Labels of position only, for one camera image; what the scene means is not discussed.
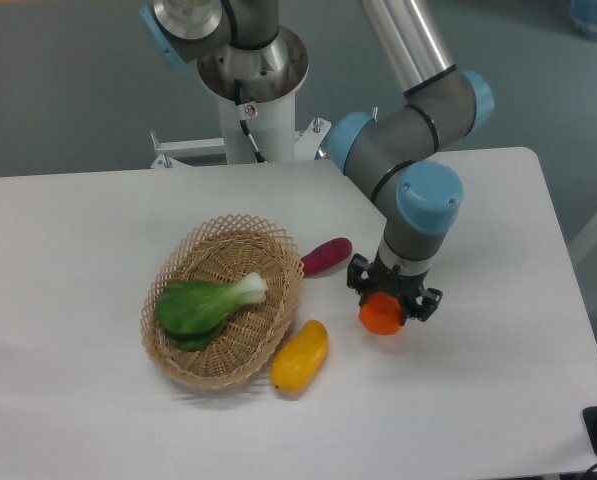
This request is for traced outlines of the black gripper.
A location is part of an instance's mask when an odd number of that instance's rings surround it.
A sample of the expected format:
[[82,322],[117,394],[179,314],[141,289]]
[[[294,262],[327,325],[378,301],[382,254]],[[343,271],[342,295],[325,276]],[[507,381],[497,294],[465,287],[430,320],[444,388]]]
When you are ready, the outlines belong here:
[[359,296],[362,307],[371,295],[383,292],[395,298],[402,309],[400,324],[410,319],[426,322],[439,308],[443,292],[425,288],[428,270],[409,275],[395,265],[388,268],[380,259],[370,262],[361,254],[354,254],[347,266],[347,287]]

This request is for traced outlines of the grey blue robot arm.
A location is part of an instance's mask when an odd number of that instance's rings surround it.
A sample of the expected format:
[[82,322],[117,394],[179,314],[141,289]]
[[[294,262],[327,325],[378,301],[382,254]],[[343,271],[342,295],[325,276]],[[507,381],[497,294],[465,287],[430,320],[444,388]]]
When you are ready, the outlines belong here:
[[[362,301],[394,298],[403,320],[427,320],[442,294],[424,279],[463,198],[457,174],[433,161],[483,124],[489,85],[460,72],[423,1],[366,1],[364,14],[403,92],[379,120],[352,113],[316,142],[385,217],[373,260],[355,255],[347,284]],[[302,40],[279,21],[275,1],[150,1],[140,16],[173,66],[195,63],[218,108],[231,164],[298,158],[295,94],[308,71]]]

